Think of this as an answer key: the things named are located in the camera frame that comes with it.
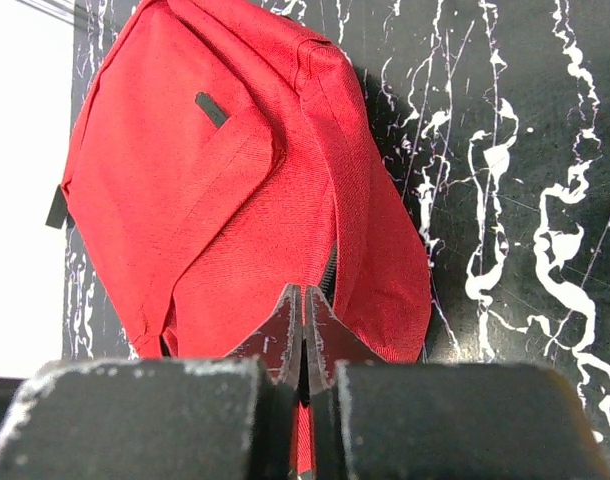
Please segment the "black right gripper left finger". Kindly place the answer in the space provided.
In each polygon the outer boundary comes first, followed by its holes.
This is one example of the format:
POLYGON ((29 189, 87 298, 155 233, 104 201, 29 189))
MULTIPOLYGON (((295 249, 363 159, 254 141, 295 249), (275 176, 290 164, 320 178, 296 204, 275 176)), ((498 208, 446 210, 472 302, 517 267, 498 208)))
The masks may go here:
POLYGON ((0 425, 0 479, 293 479, 301 290, 223 359, 56 362, 0 425))

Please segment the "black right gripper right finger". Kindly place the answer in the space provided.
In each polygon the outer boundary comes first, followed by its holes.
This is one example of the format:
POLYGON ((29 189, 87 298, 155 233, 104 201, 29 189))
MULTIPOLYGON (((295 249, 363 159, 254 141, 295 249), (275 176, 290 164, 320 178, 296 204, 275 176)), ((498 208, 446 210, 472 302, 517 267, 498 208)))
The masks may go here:
POLYGON ((530 364, 388 363, 305 294, 316 479, 608 479, 580 401, 530 364))

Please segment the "red student backpack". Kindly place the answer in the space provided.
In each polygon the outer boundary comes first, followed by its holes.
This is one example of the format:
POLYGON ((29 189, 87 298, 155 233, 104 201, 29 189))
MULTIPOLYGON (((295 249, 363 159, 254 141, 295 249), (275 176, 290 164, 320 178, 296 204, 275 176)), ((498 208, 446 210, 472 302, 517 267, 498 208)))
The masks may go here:
POLYGON ((246 1, 143 1, 75 122, 48 224, 79 230, 138 356, 222 357, 319 288, 382 359, 431 316, 417 230, 345 55, 246 1))

